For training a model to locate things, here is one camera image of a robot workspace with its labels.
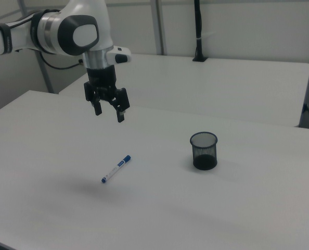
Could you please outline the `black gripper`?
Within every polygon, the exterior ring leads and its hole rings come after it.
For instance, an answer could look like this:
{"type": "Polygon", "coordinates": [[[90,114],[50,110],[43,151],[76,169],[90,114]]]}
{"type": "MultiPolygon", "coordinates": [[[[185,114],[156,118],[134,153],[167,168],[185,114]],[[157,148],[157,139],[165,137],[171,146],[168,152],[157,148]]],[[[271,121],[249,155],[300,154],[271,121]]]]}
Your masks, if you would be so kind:
{"type": "Polygon", "coordinates": [[[117,89],[115,66],[101,69],[87,69],[89,81],[84,83],[85,99],[91,102],[95,115],[102,113],[100,97],[112,97],[109,101],[117,113],[118,122],[124,121],[125,111],[130,108],[130,103],[125,88],[117,89]]]}

